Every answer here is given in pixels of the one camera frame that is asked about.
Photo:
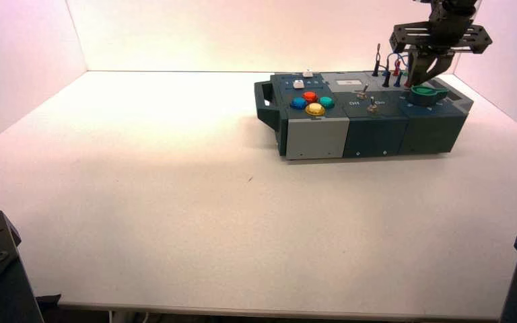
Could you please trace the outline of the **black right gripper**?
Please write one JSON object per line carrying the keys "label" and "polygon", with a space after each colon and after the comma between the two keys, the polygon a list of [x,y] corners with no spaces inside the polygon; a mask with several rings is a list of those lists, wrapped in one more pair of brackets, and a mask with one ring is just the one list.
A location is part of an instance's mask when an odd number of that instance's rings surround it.
{"label": "black right gripper", "polygon": [[[487,30],[474,25],[477,12],[474,3],[432,3],[427,21],[398,24],[393,27],[390,46],[395,53],[449,51],[482,54],[493,43]],[[419,52],[409,54],[407,87],[419,85],[447,71],[455,54],[423,57]]]}

